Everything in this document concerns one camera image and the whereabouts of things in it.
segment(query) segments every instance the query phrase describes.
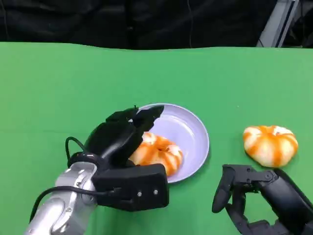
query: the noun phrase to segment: black curtain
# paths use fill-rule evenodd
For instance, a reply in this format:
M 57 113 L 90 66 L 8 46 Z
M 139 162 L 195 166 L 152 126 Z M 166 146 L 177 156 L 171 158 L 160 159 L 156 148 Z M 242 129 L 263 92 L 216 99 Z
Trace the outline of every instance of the black curtain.
M 168 49 L 254 47 L 277 0 L 2 1 L 0 41 Z

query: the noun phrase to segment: toy food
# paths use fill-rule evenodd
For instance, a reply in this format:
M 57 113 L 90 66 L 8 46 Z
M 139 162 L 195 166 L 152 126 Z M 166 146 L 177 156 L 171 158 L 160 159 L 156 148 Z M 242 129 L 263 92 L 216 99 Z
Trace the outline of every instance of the toy food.
M 168 139 L 149 132 L 145 132 L 142 138 L 141 145 L 131 155 L 130 160 L 135 165 L 161 163 L 167 176 L 174 174 L 182 162 L 180 148 Z
M 250 126 L 243 137 L 245 151 L 262 166 L 284 166 L 298 149 L 294 134 L 280 126 Z

